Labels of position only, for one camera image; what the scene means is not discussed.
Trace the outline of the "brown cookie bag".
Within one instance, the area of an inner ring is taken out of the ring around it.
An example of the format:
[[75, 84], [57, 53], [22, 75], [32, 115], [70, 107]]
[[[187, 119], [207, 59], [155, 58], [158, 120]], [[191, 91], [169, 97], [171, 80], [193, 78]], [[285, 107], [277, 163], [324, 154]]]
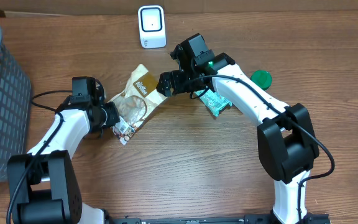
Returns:
[[112, 131], [121, 144], [127, 144], [167, 99], [156, 90], [157, 84], [156, 78], [140, 64], [131, 73], [124, 90], [110, 99], [119, 113], [119, 122]]

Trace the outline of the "teal snack packet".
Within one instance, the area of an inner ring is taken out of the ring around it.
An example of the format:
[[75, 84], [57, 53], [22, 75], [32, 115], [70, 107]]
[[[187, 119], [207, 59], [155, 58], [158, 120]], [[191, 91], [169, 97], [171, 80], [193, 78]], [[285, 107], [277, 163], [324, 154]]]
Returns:
[[196, 91], [195, 95], [206, 105], [213, 116], [218, 117], [226, 108], [232, 106], [232, 102], [212, 90]]

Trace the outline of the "green lid seasoning jar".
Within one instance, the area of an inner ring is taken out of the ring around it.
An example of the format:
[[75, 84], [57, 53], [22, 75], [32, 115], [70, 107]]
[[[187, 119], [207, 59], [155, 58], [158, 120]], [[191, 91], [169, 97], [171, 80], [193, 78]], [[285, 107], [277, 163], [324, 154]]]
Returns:
[[271, 74], [266, 70], [255, 71], [250, 79], [263, 90], [268, 90], [273, 82]]

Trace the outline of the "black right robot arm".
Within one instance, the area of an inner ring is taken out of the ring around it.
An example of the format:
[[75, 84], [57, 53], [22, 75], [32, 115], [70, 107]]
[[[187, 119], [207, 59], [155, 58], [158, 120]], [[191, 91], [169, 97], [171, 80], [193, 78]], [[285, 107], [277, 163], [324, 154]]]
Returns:
[[178, 44], [170, 57], [178, 70], [163, 72], [157, 91], [171, 97], [210, 89], [233, 103], [257, 128], [259, 160], [274, 180], [273, 220], [305, 221], [305, 182], [319, 156], [308, 110], [269, 95], [228, 54], [214, 54], [201, 34]]

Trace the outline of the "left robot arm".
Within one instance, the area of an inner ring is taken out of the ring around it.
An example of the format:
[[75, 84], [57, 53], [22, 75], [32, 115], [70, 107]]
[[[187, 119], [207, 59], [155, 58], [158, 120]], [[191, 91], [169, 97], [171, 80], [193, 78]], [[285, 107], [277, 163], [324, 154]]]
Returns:
[[93, 77], [73, 78], [67, 93], [40, 142], [8, 160], [7, 223], [113, 222], [106, 210], [83, 203], [71, 159], [86, 135], [113, 127], [119, 113]]

